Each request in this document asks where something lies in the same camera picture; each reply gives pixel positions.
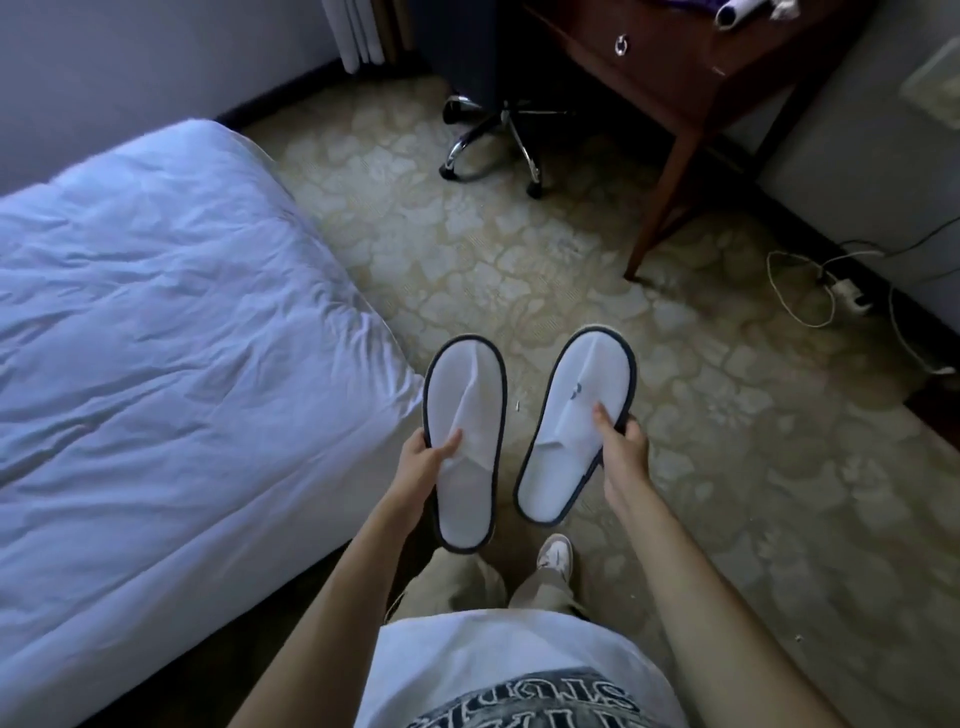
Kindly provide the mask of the person's left hand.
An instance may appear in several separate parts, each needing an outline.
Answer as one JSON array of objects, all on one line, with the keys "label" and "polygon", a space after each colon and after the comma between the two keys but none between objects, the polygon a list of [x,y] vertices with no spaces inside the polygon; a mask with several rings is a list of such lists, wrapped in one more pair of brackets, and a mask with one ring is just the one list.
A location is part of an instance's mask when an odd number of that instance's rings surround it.
[{"label": "person's left hand", "polygon": [[418,428],[403,444],[390,488],[381,500],[390,521],[402,536],[408,536],[420,521],[426,501],[437,484],[445,463],[427,462],[426,433]]}]

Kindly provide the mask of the person's right hand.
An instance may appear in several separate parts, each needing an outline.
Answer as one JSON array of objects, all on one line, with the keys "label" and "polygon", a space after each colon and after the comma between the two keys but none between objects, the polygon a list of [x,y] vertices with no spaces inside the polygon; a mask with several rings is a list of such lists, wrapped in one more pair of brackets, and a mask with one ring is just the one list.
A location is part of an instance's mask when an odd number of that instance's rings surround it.
[{"label": "person's right hand", "polygon": [[602,442],[606,501],[624,528],[654,494],[649,472],[649,442],[639,422],[629,414],[612,443]]}]

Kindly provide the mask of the white slipper with small print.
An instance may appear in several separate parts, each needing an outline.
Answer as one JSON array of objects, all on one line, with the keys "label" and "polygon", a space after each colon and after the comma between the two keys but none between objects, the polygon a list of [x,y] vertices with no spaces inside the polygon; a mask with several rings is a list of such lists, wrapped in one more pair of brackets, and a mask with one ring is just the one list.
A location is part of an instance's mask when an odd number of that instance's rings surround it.
[{"label": "white slipper with small print", "polygon": [[627,340],[606,325],[584,326],[564,344],[513,488],[525,521],[552,528],[568,516],[602,463],[594,407],[603,406],[614,428],[624,431],[637,390],[636,359]]}]

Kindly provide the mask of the plain white slipper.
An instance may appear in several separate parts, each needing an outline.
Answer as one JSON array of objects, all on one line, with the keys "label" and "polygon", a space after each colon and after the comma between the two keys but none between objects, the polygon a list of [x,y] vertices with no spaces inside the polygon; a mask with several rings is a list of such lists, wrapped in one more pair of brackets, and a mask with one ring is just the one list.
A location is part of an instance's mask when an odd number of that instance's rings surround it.
[{"label": "plain white slipper", "polygon": [[448,552],[479,552],[495,532],[506,403],[506,367],[493,342],[469,333],[441,346],[425,375],[421,417],[428,447],[462,433],[428,498],[438,543]]}]

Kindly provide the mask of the person's left forearm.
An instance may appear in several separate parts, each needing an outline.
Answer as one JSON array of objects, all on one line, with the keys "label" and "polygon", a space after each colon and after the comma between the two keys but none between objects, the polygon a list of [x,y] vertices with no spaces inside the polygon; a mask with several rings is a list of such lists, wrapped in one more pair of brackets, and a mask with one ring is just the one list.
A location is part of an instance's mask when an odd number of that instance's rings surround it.
[{"label": "person's left forearm", "polygon": [[227,728],[353,728],[418,518],[376,506]]}]

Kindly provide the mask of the person's right forearm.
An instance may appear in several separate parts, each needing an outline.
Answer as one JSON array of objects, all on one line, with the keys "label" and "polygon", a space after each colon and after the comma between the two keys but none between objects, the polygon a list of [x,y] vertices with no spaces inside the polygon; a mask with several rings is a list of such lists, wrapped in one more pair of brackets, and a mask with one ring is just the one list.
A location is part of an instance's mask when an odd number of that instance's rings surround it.
[{"label": "person's right forearm", "polygon": [[706,728],[852,728],[643,478],[605,476]]}]

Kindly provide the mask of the person's beige trousers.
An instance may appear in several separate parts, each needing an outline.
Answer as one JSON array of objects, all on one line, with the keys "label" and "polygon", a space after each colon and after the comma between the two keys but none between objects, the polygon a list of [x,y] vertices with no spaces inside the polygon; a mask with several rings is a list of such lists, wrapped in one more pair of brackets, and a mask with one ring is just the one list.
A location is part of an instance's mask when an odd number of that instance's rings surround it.
[{"label": "person's beige trousers", "polygon": [[406,585],[385,622],[484,609],[540,610],[589,620],[586,608],[556,568],[537,568],[510,595],[501,574],[480,555],[439,548]]}]

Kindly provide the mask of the person's beige shoe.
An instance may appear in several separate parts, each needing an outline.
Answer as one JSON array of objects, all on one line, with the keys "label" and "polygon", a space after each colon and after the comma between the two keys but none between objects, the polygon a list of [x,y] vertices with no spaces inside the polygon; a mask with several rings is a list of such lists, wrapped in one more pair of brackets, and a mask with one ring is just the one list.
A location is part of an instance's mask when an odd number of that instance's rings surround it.
[{"label": "person's beige shoe", "polygon": [[574,566],[575,551],[571,540],[562,533],[553,533],[537,553],[534,575],[569,589]]}]

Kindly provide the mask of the person's white printed shirt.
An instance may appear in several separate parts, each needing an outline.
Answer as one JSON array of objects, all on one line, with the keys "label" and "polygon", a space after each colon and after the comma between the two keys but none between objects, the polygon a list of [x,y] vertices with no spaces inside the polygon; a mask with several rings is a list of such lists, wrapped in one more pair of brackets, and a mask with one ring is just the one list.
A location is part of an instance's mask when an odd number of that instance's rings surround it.
[{"label": "person's white printed shirt", "polygon": [[689,728],[666,676],[605,627],[473,610],[381,628],[354,728]]}]

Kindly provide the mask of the bed with white duvet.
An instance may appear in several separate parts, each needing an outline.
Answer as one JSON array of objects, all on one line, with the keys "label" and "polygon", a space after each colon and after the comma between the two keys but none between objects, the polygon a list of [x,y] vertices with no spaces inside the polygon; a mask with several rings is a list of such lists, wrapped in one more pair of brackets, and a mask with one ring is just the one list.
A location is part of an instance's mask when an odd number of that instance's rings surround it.
[{"label": "bed with white duvet", "polygon": [[422,391],[227,127],[0,199],[0,728],[75,728],[351,540]]}]

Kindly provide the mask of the black office chair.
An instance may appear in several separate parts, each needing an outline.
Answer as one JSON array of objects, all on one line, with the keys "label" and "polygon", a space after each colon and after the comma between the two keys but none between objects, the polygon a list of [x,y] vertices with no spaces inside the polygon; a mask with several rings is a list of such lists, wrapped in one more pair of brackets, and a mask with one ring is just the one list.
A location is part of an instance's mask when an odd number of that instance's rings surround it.
[{"label": "black office chair", "polygon": [[482,120],[459,136],[438,168],[458,181],[456,166],[475,142],[503,129],[509,132],[529,169],[527,195],[544,195],[539,151],[523,130],[539,116],[569,116],[548,98],[548,47],[523,10],[524,0],[409,0],[416,48],[426,65],[449,86],[441,119],[457,124]]}]

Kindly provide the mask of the brown wooden desk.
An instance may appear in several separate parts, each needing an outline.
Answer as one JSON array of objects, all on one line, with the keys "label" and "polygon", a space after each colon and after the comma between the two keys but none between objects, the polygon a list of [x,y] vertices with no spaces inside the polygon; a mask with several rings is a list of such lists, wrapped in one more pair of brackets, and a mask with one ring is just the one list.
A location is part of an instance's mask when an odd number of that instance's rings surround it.
[{"label": "brown wooden desk", "polygon": [[[795,19],[755,11],[722,31],[714,19],[667,0],[524,0],[523,9],[570,60],[674,136],[623,273],[697,209],[678,207],[695,157],[778,93],[791,93],[740,169],[755,180],[858,40],[880,0],[798,0]],[[617,36],[630,38],[615,53]]]}]

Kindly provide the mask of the white curtain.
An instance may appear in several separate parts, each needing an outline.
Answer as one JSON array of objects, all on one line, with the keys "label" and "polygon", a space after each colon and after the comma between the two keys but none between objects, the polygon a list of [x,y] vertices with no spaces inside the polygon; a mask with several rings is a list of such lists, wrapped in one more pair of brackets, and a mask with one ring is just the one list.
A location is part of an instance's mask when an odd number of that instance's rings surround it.
[{"label": "white curtain", "polygon": [[373,0],[320,0],[344,71],[386,63]]}]

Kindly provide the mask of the white rolled item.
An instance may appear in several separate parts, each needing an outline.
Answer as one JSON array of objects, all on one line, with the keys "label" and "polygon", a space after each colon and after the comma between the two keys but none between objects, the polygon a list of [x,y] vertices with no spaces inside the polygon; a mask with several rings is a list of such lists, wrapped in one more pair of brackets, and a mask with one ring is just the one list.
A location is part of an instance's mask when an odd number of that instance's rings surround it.
[{"label": "white rolled item", "polygon": [[714,15],[714,28],[722,32],[732,30],[770,2],[771,0],[725,0]]}]

